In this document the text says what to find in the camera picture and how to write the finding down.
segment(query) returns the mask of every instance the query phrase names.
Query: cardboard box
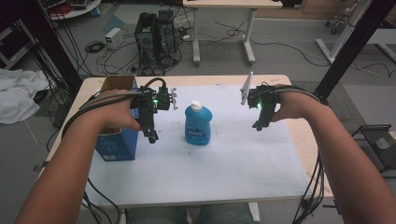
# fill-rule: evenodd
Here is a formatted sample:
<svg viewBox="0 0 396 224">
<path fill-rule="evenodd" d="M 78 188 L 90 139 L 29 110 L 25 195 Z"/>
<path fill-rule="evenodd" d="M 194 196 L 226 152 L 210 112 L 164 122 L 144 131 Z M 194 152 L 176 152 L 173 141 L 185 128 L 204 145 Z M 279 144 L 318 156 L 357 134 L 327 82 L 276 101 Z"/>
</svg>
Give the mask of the cardboard box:
<svg viewBox="0 0 396 224">
<path fill-rule="evenodd" d="M 134 76 L 109 76 L 101 90 L 131 90 L 136 87 Z M 137 109 L 131 109 L 131 114 L 138 118 Z M 133 161 L 136 143 L 136 131 L 105 128 L 98 136 L 95 149 L 104 161 Z"/>
</svg>

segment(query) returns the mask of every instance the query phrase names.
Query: white paper sheet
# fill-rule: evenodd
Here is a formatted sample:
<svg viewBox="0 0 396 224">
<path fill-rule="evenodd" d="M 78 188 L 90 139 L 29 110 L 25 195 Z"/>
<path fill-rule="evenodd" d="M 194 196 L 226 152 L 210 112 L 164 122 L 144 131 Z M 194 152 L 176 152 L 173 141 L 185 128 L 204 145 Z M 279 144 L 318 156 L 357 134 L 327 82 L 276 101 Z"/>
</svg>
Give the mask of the white paper sheet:
<svg viewBox="0 0 396 224">
<path fill-rule="evenodd" d="M 139 134 L 135 161 L 105 162 L 95 152 L 90 178 L 119 205 L 255 201 L 301 196 L 307 185 L 284 121 L 257 132 L 260 109 L 240 105 L 240 86 L 178 87 L 178 110 L 154 116 L 159 140 Z M 213 114 L 204 147 L 184 140 L 191 100 Z M 87 187 L 96 204 L 109 204 Z"/>
</svg>

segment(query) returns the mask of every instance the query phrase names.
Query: floor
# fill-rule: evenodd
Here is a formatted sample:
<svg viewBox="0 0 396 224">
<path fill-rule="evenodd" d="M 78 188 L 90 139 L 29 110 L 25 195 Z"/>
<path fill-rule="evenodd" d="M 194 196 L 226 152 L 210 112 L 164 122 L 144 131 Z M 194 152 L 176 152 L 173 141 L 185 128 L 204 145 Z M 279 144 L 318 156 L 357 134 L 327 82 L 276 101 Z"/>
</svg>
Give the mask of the floor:
<svg viewBox="0 0 396 224">
<path fill-rule="evenodd" d="M 95 18 L 85 14 L 67 21 L 61 21 L 59 33 L 65 37 L 63 27 L 67 24 L 78 48 L 83 56 L 84 47 L 91 41 L 104 40 L 104 35 L 113 27 L 122 27 L 125 32 L 132 34 L 137 16 L 143 11 L 156 12 L 164 7 L 133 6 L 102 4 L 101 16 Z M 186 26 L 186 18 L 176 18 L 177 25 Z M 223 20 L 223 24 L 238 27 L 240 21 Z M 283 74 L 290 80 L 320 81 L 326 74 L 328 62 L 315 43 L 321 38 L 332 47 L 339 35 L 331 35 L 330 28 L 324 26 L 324 21 L 300 20 L 269 20 L 257 19 L 253 27 L 252 39 L 266 45 L 252 44 L 257 62 L 249 65 L 243 47 L 240 44 L 242 32 L 234 29 L 206 22 L 200 26 L 200 37 L 205 40 L 216 40 L 234 33 L 234 38 L 220 42 L 202 41 L 199 67 L 191 63 L 191 44 L 181 45 L 182 60 L 176 68 L 169 71 L 167 76 L 195 76 L 195 75 L 243 75 L 253 71 L 255 74 Z M 126 38 L 127 43 L 134 42 L 133 38 Z M 304 50 L 309 63 L 298 51 Z M 122 67 L 131 61 L 137 52 L 134 44 L 126 46 L 107 61 L 115 67 Z M 87 55 L 85 63 L 93 74 L 102 76 L 101 66 L 95 64 L 103 52 Z M 355 60 L 358 67 L 363 68 L 374 63 L 384 64 L 389 71 L 394 71 L 396 64 L 374 45 L 367 45 Z M 356 107 L 368 124 L 389 123 L 396 127 L 396 72 L 389 77 L 384 65 L 373 65 L 365 70 L 350 67 L 340 82 L 344 85 Z M 22 58 L 13 69 L 38 70 L 37 65 L 29 55 Z M 49 118 L 32 116 L 25 121 L 12 125 L 0 124 L 0 223 L 13 223 L 30 188 L 35 183 L 38 172 L 36 165 L 41 165 L 47 158 L 48 145 L 51 146 L 51 135 L 56 132 Z M 394 180 L 388 180 L 396 189 Z M 332 198 L 325 199 L 322 205 L 334 205 Z M 336 209 L 320 206 L 312 217 L 305 223 L 343 223 Z M 298 200 L 259 202 L 262 223 L 291 223 Z M 196 217 L 199 208 L 191 207 L 191 215 Z M 86 212 L 81 212 L 78 223 L 93 223 L 93 219 Z"/>
</svg>

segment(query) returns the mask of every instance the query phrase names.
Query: table leg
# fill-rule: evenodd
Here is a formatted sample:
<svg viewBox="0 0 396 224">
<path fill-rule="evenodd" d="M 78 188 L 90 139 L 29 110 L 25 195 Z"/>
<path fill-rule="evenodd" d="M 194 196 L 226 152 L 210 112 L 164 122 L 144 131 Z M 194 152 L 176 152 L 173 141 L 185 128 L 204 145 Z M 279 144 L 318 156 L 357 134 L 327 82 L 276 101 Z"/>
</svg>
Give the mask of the table leg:
<svg viewBox="0 0 396 224">
<path fill-rule="evenodd" d="M 198 38 L 198 8 L 195 8 L 193 11 L 194 17 L 194 31 L 193 31 L 193 40 L 192 40 L 192 61 L 195 63 L 196 66 L 199 65 L 201 61 L 200 51 L 199 51 L 199 38 Z"/>
<path fill-rule="evenodd" d="M 254 58 L 253 50 L 251 49 L 250 46 L 250 34 L 251 34 L 251 29 L 253 27 L 253 22 L 254 22 L 254 15 L 256 14 L 257 8 L 251 8 L 248 14 L 248 25 L 247 25 L 247 34 L 242 35 L 245 50 L 247 52 L 247 59 L 250 64 L 253 64 L 256 62 L 256 59 Z"/>
</svg>

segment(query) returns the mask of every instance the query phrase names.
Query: person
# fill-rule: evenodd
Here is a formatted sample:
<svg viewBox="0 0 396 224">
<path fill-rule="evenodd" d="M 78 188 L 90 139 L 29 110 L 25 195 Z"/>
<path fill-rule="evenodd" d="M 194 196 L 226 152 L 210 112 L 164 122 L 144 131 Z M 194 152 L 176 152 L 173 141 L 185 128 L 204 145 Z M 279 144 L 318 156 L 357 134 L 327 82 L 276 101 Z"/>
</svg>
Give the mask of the person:
<svg viewBox="0 0 396 224">
<path fill-rule="evenodd" d="M 332 110 L 299 92 L 282 92 L 279 100 L 281 107 L 273 122 L 303 118 L 309 123 L 345 223 L 396 223 L 393 193 Z M 99 107 L 70 125 L 16 223 L 77 221 L 96 136 L 104 127 L 139 130 L 139 124 L 130 116 L 130 103 L 125 100 Z"/>
</svg>

